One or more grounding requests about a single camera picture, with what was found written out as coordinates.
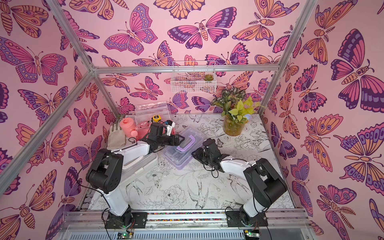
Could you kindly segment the pink toolbox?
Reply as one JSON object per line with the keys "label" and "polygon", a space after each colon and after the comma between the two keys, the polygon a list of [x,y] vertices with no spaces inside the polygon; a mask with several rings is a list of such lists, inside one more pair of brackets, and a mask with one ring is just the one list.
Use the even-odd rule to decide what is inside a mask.
{"label": "pink toolbox", "polygon": [[142,139],[147,134],[150,129],[150,125],[153,123],[152,117],[154,115],[160,115],[162,118],[160,122],[162,123],[167,120],[171,120],[168,104],[165,101],[162,101],[136,106],[135,123],[136,130],[138,131],[138,137],[136,138],[137,140]]}

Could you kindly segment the purple toolbox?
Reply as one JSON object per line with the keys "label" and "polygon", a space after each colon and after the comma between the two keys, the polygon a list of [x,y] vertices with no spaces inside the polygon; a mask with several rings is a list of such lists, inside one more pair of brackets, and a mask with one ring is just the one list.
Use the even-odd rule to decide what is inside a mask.
{"label": "purple toolbox", "polygon": [[187,127],[179,133],[184,141],[179,146],[166,146],[163,155],[176,169],[183,169],[193,158],[192,152],[200,148],[205,135],[193,127]]}

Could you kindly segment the white clear toolbox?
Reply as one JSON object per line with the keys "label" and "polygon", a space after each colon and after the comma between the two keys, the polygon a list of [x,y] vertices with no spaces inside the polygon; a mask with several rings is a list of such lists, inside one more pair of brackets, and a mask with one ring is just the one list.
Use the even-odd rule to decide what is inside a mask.
{"label": "white clear toolbox", "polygon": [[149,171],[158,164],[158,154],[152,153],[142,156],[131,161],[128,164],[123,164],[122,177],[119,187],[127,186],[129,183],[139,178],[142,174]]}

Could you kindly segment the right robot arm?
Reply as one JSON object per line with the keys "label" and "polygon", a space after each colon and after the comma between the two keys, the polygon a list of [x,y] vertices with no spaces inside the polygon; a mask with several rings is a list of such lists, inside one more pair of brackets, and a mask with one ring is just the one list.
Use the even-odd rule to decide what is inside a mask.
{"label": "right robot arm", "polygon": [[205,140],[192,152],[192,157],[213,172],[232,174],[247,181],[252,196],[240,207],[240,219],[245,226],[265,223],[263,214],[288,190],[286,182],[267,159],[247,161],[222,154],[214,139]]}

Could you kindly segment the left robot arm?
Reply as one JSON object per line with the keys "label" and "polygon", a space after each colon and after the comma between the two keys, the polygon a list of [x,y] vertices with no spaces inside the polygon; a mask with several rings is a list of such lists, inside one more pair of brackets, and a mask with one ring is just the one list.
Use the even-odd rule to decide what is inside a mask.
{"label": "left robot arm", "polygon": [[185,137],[173,134],[175,123],[152,123],[140,140],[115,150],[100,149],[86,174],[90,188],[99,192],[108,208],[107,221],[117,228],[126,229],[134,225],[132,209],[123,196],[121,182],[127,181],[144,165],[145,160],[156,160],[159,147],[179,146]]}

